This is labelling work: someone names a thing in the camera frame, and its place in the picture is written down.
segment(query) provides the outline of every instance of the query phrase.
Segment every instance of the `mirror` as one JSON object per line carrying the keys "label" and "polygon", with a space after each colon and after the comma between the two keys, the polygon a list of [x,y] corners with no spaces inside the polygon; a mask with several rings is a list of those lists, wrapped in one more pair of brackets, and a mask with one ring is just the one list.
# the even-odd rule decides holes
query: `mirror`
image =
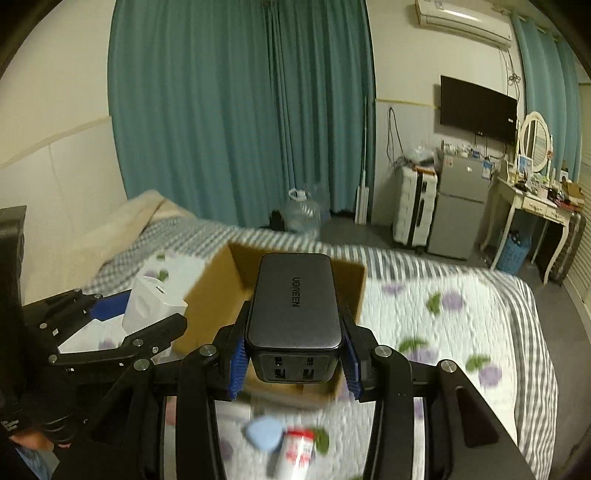
{"label": "mirror", "polygon": [[532,160],[532,171],[542,170],[548,163],[551,151],[551,137],[548,125],[539,112],[531,112],[525,117],[519,132],[519,153]]}

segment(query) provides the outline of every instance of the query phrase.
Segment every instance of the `gray striped blanket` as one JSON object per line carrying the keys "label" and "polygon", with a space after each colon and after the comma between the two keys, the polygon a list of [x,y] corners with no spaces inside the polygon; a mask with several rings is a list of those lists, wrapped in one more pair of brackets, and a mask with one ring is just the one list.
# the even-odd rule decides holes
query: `gray striped blanket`
{"label": "gray striped blanket", "polygon": [[515,405],[518,447],[536,478],[548,478],[556,433],[558,386],[534,296],[519,278],[496,271],[423,260],[393,250],[359,245],[335,246],[289,233],[245,229],[194,218],[168,218],[148,226],[130,249],[103,266],[85,290],[110,295],[131,288],[139,268],[154,252],[175,251],[210,258],[228,241],[290,251],[321,252],[363,263],[368,276],[379,280],[444,277],[467,271],[488,280],[498,290],[512,320],[518,379]]}

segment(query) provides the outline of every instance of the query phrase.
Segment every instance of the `television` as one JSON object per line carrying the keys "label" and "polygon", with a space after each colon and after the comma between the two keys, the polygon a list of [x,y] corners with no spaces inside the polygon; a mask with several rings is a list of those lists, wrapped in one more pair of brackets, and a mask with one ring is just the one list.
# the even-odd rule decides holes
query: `television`
{"label": "television", "polygon": [[440,122],[513,145],[517,100],[481,85],[442,75]]}

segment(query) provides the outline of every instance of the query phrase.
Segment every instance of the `person's hand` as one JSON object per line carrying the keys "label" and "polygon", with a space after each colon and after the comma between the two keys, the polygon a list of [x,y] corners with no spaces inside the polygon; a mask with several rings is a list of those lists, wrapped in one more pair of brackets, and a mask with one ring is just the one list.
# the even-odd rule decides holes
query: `person's hand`
{"label": "person's hand", "polygon": [[26,430],[21,433],[12,435],[10,439],[23,447],[31,450],[53,450],[53,443],[45,435],[38,430]]}

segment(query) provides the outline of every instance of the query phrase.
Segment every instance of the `blue sponge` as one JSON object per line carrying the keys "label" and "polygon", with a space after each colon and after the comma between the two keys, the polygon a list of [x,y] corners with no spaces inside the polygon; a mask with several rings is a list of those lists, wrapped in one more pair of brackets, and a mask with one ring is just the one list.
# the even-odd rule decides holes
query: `blue sponge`
{"label": "blue sponge", "polygon": [[256,449],[272,452],[281,443],[283,425],[273,417],[258,417],[247,425],[244,434]]}

